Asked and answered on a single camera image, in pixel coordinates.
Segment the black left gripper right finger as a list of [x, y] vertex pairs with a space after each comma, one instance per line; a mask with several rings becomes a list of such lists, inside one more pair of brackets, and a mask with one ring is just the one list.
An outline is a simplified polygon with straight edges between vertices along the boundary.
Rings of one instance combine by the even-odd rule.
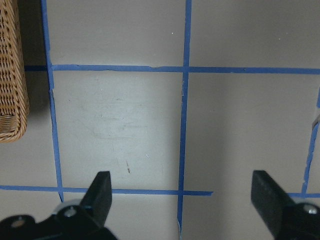
[[283, 228], [284, 212], [294, 200], [265, 171], [254, 170], [251, 179], [251, 202], [274, 238]]

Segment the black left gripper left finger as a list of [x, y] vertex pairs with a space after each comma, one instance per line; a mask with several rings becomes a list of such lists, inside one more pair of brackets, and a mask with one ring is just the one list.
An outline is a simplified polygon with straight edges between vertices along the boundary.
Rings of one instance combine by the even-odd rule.
[[105, 226], [111, 205], [111, 174], [109, 171], [99, 171], [80, 201], [80, 206], [102, 228]]

